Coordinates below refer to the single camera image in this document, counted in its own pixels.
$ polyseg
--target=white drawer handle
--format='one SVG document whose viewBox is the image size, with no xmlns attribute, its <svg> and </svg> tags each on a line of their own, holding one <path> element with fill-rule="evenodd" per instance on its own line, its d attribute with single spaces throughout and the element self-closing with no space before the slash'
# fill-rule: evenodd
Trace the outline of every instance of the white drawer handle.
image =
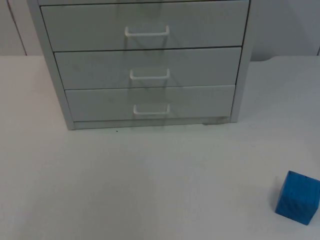
<svg viewBox="0 0 320 240">
<path fill-rule="evenodd" d="M 165 37 L 170 34 L 170 29 L 169 26 L 165 26 L 165 31 L 164 32 L 141 32 L 141 33 L 132 33 L 129 32 L 129 27 L 124 28 L 124 35 L 127 38 L 130 37 Z"/>
<path fill-rule="evenodd" d="M 137 105 L 133 106 L 133 114 L 134 115 L 168 115 L 170 113 L 170 104 L 166 106 L 166 111 L 144 111 L 140 112 L 137 110 Z"/>
<path fill-rule="evenodd" d="M 170 78 L 170 69 L 169 68 L 166 70 L 165 76 L 134 76 L 134 71 L 132 69 L 130 70 L 130 79 L 132 81 L 135 81 L 135 80 L 166 80 L 169 78 Z"/>
</svg>

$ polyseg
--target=blue cube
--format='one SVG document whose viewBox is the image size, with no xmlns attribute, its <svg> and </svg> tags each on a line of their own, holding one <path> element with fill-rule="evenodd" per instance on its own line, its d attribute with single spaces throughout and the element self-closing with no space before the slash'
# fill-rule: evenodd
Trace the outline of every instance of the blue cube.
<svg viewBox="0 0 320 240">
<path fill-rule="evenodd" d="M 315 215 L 320 200 L 320 181 L 289 171 L 275 212 L 308 225 Z"/>
</svg>

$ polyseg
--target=white drawer cabinet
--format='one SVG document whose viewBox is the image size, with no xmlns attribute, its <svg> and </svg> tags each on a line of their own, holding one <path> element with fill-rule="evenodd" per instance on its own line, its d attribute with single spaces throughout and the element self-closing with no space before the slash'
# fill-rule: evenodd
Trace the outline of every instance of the white drawer cabinet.
<svg viewBox="0 0 320 240">
<path fill-rule="evenodd" d="M 235 122 L 254 2 L 28 0 L 69 129 Z"/>
</svg>

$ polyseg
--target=white wall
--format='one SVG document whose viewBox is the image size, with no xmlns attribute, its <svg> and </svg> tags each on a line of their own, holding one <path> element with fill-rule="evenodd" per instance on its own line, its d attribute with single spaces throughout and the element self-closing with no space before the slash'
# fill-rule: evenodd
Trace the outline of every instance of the white wall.
<svg viewBox="0 0 320 240">
<path fill-rule="evenodd" d="M 25 55 L 6 0 L 0 0 L 0 55 Z"/>
<path fill-rule="evenodd" d="M 40 55 L 26 0 L 10 0 L 28 55 Z M 254 60 L 277 55 L 315 56 L 320 47 L 320 0 L 260 0 Z"/>
</svg>

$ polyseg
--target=table surface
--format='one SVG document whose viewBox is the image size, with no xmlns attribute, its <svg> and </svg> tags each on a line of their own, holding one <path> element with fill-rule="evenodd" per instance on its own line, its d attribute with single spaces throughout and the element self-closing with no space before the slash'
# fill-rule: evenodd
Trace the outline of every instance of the table surface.
<svg viewBox="0 0 320 240">
<path fill-rule="evenodd" d="M 41 56 L 0 79 L 0 239 L 319 239 L 274 207 L 288 170 L 320 179 L 320 57 L 251 63 L 212 126 L 68 131 Z"/>
</svg>

